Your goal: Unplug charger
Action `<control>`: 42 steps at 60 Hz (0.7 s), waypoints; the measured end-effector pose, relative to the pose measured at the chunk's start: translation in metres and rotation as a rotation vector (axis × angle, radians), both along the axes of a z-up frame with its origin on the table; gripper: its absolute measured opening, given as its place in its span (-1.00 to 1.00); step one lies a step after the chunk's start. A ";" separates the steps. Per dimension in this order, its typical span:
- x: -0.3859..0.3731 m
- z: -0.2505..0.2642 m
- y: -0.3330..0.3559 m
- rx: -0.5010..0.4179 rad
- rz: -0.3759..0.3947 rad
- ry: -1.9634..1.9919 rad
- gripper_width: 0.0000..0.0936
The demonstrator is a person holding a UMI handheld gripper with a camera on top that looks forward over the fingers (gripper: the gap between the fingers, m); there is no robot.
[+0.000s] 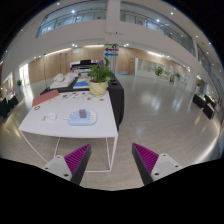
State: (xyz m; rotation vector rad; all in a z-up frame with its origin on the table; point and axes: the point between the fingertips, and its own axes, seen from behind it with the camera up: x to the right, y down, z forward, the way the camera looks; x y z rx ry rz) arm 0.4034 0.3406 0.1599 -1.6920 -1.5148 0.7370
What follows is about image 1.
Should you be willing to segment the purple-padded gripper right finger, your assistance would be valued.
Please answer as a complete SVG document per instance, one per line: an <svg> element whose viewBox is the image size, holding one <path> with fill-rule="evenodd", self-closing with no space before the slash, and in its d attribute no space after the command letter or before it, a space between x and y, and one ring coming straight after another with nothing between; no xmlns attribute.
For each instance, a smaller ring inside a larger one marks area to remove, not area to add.
<svg viewBox="0 0 224 224"><path fill-rule="evenodd" d="M132 144L132 154L144 185L182 169L168 154L157 154L137 143Z"/></svg>

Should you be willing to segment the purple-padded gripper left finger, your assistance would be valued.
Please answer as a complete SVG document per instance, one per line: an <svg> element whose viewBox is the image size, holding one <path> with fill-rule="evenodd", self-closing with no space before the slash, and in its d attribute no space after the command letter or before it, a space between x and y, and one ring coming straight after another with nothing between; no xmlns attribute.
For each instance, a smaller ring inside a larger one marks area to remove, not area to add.
<svg viewBox="0 0 224 224"><path fill-rule="evenodd" d="M91 145L84 145L66 156L56 155L43 170L68 180L76 185L81 183L91 155Z"/></svg>

